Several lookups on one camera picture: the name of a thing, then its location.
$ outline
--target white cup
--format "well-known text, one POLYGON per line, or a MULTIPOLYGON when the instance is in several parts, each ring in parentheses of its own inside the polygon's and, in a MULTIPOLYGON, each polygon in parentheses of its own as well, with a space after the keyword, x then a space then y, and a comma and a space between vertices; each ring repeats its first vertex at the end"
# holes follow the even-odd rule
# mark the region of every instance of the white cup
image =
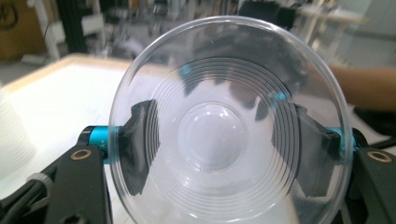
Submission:
POLYGON ((20 170, 35 155, 35 147, 24 130, 0 82, 0 179, 20 170))

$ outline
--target person's arm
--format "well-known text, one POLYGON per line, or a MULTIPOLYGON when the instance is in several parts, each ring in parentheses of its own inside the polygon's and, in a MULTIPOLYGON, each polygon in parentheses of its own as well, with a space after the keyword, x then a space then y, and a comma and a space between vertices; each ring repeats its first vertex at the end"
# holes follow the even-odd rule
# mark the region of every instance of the person's arm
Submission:
POLYGON ((396 111, 396 69, 331 66, 350 104, 378 111, 396 111))

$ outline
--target brass insert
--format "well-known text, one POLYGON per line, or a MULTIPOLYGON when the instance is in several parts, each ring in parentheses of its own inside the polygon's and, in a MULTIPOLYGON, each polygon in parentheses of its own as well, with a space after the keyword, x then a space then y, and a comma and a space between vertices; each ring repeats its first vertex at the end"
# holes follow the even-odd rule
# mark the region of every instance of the brass insert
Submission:
POLYGON ((392 158, 383 152, 369 151, 367 155, 376 161, 391 162, 392 158))
POLYGON ((92 151, 90 149, 80 149, 79 151, 73 152, 73 154, 70 156, 70 159, 73 161, 81 161, 90 157, 91 154, 92 151))

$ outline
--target cardboard box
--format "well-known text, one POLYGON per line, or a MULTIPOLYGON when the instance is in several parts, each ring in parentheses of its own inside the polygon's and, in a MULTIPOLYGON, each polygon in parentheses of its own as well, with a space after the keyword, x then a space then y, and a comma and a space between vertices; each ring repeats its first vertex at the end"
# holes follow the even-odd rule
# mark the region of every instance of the cardboard box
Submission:
POLYGON ((46 50, 34 8, 26 0, 0 0, 0 61, 46 50))

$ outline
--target floor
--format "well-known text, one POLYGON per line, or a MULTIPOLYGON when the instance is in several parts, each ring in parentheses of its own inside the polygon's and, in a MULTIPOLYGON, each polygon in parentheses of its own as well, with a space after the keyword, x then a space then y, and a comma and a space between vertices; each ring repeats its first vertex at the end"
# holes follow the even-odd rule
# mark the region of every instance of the floor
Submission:
POLYGON ((29 74, 38 68, 40 65, 30 64, 30 63, 0 63, 0 83, 7 85, 9 82, 14 81, 20 77, 29 74))

